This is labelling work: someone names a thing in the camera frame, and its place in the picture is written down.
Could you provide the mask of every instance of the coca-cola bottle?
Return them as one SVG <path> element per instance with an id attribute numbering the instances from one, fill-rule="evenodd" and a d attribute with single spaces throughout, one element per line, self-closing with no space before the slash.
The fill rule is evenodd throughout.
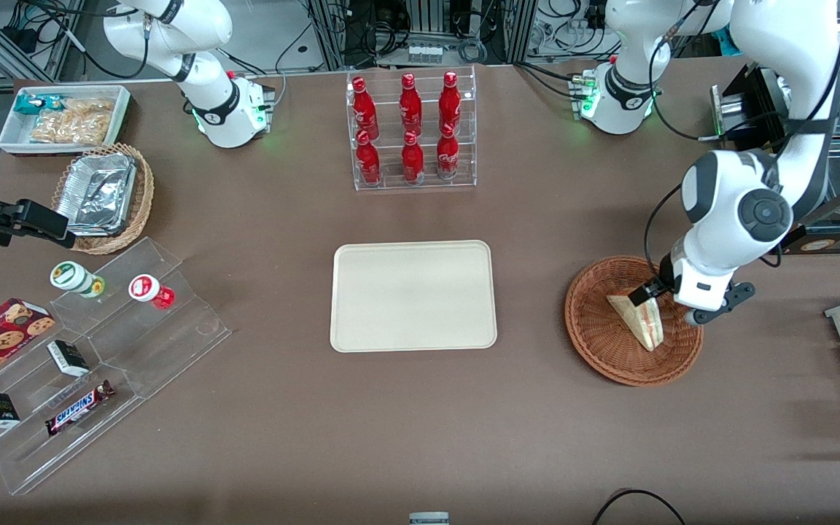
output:
<path id="1" fill-rule="evenodd" d="M 362 180 L 369 186 L 377 186 L 381 183 L 381 162 L 378 160 L 378 150 L 374 149 L 369 134 L 365 130 L 356 133 L 356 159 L 359 161 L 359 171 Z"/>
<path id="2" fill-rule="evenodd" d="M 459 130 L 459 104 L 462 102 L 462 94 L 456 86 L 458 76 L 454 71 L 447 71 L 443 75 L 443 92 L 440 93 L 440 129 L 443 124 L 452 124 L 453 132 Z"/>
<path id="3" fill-rule="evenodd" d="M 423 103 L 417 93 L 413 73 L 404 73 L 400 78 L 400 119 L 404 123 L 404 130 L 421 133 L 423 127 Z"/>
<path id="4" fill-rule="evenodd" d="M 452 124 L 444 123 L 440 133 L 440 142 L 436 144 L 436 175 L 452 180 L 459 166 L 459 141 Z"/>
<path id="5" fill-rule="evenodd" d="M 417 144 L 417 133 L 404 132 L 404 149 L 400 150 L 404 163 L 404 182 L 410 186 L 423 184 L 423 149 Z"/>
<path id="6" fill-rule="evenodd" d="M 374 100 L 365 89 L 365 79 L 355 77 L 352 80 L 352 89 L 356 92 L 356 98 L 352 102 L 352 109 L 356 113 L 356 123 L 360 130 L 367 132 L 370 140 L 378 138 L 378 112 L 374 109 Z"/>

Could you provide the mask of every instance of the clear acrylic shelf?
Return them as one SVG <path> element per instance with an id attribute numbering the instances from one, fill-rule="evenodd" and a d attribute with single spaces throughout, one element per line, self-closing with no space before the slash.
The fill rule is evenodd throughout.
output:
<path id="1" fill-rule="evenodd" d="M 0 473 L 10 493 L 30 491 L 229 336 L 213 308 L 177 271 L 179 265 L 144 237 L 96 271 L 106 279 L 102 295 L 61 295 L 50 304 L 61 324 L 1 367 L 0 392 L 10 396 L 21 417 L 18 425 L 0 429 Z M 176 302 L 159 310 L 131 300 L 128 284 L 140 273 L 172 288 Z M 76 345 L 90 366 L 86 376 L 57 369 L 47 351 L 54 339 Z M 57 435 L 47 434 L 47 419 L 104 380 L 113 396 Z"/>
<path id="2" fill-rule="evenodd" d="M 459 143 L 459 168 L 451 180 L 436 176 L 436 144 L 440 140 L 440 92 L 443 92 L 443 74 L 454 71 L 458 76 L 458 89 L 462 96 L 459 107 L 461 116 L 456 140 Z M 431 67 L 431 69 L 410 70 L 416 76 L 416 89 L 423 102 L 423 133 L 420 147 L 424 152 L 423 184 L 410 186 L 404 182 L 400 150 L 404 144 L 404 128 L 400 122 L 400 77 L 390 77 L 387 70 L 364 70 L 349 73 L 346 79 L 346 111 L 349 125 L 349 149 L 352 153 L 352 175 L 356 190 L 393 190 L 418 188 L 454 188 L 474 186 L 478 182 L 476 143 L 478 140 L 475 86 L 475 70 L 466 67 Z M 373 142 L 381 161 L 381 183 L 371 187 L 365 184 L 359 172 L 356 159 L 356 132 L 359 126 L 354 119 L 352 104 L 354 92 L 352 79 L 364 77 L 367 92 L 374 99 L 378 113 L 379 136 Z"/>

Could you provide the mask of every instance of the beige tray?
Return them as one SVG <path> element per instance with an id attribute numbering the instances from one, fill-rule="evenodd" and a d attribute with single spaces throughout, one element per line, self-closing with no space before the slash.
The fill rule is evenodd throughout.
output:
<path id="1" fill-rule="evenodd" d="M 486 243 L 364 244 L 336 250 L 330 342 L 337 351 L 487 349 L 496 339 Z"/>

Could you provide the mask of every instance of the round wicker basket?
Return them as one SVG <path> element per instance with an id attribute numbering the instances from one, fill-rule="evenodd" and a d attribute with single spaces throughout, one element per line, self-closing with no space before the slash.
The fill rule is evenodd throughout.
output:
<path id="1" fill-rule="evenodd" d="M 122 233 L 114 237 L 77 237 L 77 242 L 73 245 L 73 250 L 77 250 L 77 252 L 86 252 L 90 255 L 106 255 L 125 248 L 141 235 L 144 223 L 147 222 L 147 216 L 151 213 L 151 199 L 154 197 L 154 176 L 151 174 L 151 166 L 147 165 L 144 157 L 137 149 L 126 144 L 113 144 L 112 146 L 97 147 L 97 149 L 83 153 L 83 155 L 98 156 L 110 153 L 124 153 L 138 161 L 138 171 L 134 182 L 136 186 L 131 190 L 131 203 L 127 218 L 128 226 Z M 54 192 L 54 196 L 50 199 L 50 209 L 57 209 L 57 202 L 60 202 L 63 184 L 66 183 L 69 173 L 70 166 L 67 166 L 67 169 L 63 170 L 63 176 L 57 182 L 57 190 Z"/>
<path id="2" fill-rule="evenodd" d="M 566 295 L 566 326 L 579 355 L 606 378 L 631 386 L 666 385 L 689 371 L 702 349 L 703 329 L 684 319 L 686 307 L 657 299 L 664 341 L 643 348 L 606 295 L 637 288 L 650 278 L 646 260 L 609 257 L 587 266 Z"/>

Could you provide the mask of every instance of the brown tabletop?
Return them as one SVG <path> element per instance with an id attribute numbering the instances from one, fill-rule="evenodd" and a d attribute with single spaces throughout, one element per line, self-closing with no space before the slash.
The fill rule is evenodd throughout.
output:
<path id="1" fill-rule="evenodd" d="M 707 132 L 707 88 L 739 66 L 677 61 L 664 113 Z M 602 378 L 564 331 L 567 286 L 592 260 L 642 253 L 654 203 L 706 146 L 656 117 L 606 136 L 519 70 L 477 71 L 479 186 L 399 195 L 352 188 L 344 74 L 291 77 L 273 133 L 236 150 L 197 132 L 173 83 L 129 84 L 121 139 L 157 180 L 146 234 L 235 333 L 30 494 L 0 479 L 0 523 L 403 524 L 446 510 L 456 525 L 570 525 L 623 486 L 691 523 L 840 523 L 840 350 L 823 316 L 840 304 L 840 256 L 741 270 L 757 297 L 707 326 L 679 381 Z M 66 164 L 3 154 L 0 199 L 49 203 Z M 656 257 L 688 226 L 670 203 Z M 493 348 L 330 348 L 340 245 L 447 239 L 491 247 Z M 109 260 L 36 239 L 0 249 L 0 302 L 55 298 L 47 272 L 66 258 Z M 632 498 L 603 523 L 673 522 Z"/>

